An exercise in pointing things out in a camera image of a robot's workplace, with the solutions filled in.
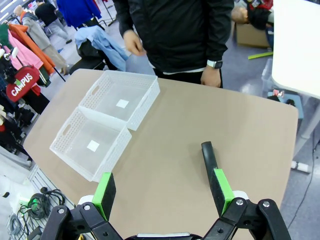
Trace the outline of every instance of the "green gripper pad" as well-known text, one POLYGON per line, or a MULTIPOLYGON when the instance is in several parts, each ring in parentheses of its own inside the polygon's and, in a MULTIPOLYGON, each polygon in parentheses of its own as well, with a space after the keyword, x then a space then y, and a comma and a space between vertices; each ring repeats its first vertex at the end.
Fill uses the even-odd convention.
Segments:
POLYGON ((106 172, 102 175, 92 199, 92 203, 106 221, 109 221, 115 196, 116 184, 114 175, 112 172, 106 172))
POLYGON ((215 168, 210 180, 211 193, 219 216, 223 215, 231 201, 235 198, 224 171, 215 168))

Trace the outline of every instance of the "electrical cable bundle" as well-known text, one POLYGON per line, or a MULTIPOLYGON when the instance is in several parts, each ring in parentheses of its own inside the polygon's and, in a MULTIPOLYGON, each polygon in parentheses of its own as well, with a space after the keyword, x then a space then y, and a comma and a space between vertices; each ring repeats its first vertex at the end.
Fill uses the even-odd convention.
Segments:
POLYGON ((58 199, 58 205, 62 206, 65 204, 66 197, 61 193, 59 189, 54 189, 48 191, 46 187, 41 188, 41 193, 34 194, 27 205, 22 205, 19 209, 19 211, 16 214, 13 214, 9 220, 9 234, 10 235, 18 235, 21 230, 21 236, 18 240, 20 240, 24 234, 27 236, 32 232, 30 231, 28 227, 28 220, 30 219, 30 223, 32 225, 32 230, 35 230, 36 226, 33 222, 33 220, 40 220, 43 218, 47 218, 50 215, 50 199, 57 198, 58 199), (21 214, 24 226, 22 227, 22 224, 18 218, 19 214, 21 214))

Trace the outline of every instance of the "beige tabletop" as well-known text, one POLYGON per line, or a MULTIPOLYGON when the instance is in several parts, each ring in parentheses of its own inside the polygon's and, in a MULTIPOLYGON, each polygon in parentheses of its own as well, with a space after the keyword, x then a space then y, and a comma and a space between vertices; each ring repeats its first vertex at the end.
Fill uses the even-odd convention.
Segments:
MULTIPOLYGON (((55 95, 24 147, 73 202, 93 194, 88 182, 49 146, 102 71, 76 71, 55 95)), ((161 93, 116 164, 117 192, 110 222, 123 238, 137 233, 190 232, 204 236, 218 213, 201 143, 211 141, 233 190, 251 201, 284 196, 293 158, 298 111, 242 93, 159 79, 161 93)), ((240 230, 235 240, 252 239, 240 230)))

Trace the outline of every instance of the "blue jacket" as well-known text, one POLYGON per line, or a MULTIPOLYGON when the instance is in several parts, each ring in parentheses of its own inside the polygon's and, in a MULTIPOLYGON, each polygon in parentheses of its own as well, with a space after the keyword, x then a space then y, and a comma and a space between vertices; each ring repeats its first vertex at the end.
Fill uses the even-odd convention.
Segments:
POLYGON ((75 44, 80 48, 87 39, 95 49, 102 50, 110 62, 120 71, 126 71, 128 56, 125 51, 99 26, 82 27, 74 35, 75 44))
POLYGON ((57 0, 59 11, 67 25, 77 28, 86 21, 89 21, 94 16, 101 18, 101 14, 94 0, 57 0))

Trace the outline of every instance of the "red campus sign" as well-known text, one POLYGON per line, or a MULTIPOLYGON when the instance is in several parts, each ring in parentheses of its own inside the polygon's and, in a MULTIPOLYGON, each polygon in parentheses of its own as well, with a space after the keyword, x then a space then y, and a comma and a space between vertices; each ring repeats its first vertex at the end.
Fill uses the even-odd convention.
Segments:
POLYGON ((6 95, 11 101, 17 102, 37 83, 39 77, 39 70, 34 66, 22 67, 15 75, 15 78, 19 80, 21 84, 16 85, 9 83, 6 86, 6 95))

